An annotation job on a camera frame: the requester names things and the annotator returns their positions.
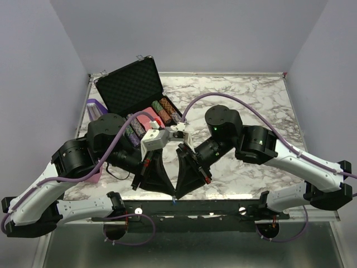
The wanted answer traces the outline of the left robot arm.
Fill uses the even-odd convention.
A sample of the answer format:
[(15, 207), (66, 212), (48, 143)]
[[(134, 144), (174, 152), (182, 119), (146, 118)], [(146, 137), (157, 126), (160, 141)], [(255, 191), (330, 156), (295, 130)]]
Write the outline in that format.
[(174, 196), (174, 187), (163, 167), (162, 149), (137, 149), (125, 138), (126, 129), (135, 119), (136, 115), (124, 119), (108, 113), (90, 122), (85, 136), (65, 142), (25, 192), (2, 200), (2, 232), (8, 237), (36, 238), (79, 219), (127, 219), (127, 209), (117, 192), (97, 199), (61, 199), (71, 187), (99, 174), (104, 163), (133, 174), (133, 189)]

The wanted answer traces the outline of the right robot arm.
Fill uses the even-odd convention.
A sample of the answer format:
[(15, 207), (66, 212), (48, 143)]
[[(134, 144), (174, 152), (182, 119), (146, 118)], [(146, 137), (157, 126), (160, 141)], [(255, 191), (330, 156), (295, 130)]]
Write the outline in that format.
[(266, 165), (301, 178), (293, 186), (266, 191), (260, 195), (257, 213), (268, 219), (285, 209), (311, 205), (322, 210), (338, 210), (353, 199), (352, 187), (344, 182), (341, 163), (326, 162), (305, 151), (284, 144), (272, 131), (262, 126), (244, 125), (238, 111), (217, 105), (205, 113), (211, 136), (190, 149), (180, 144), (177, 199), (211, 183), (210, 167), (231, 150), (235, 157), (249, 164)]

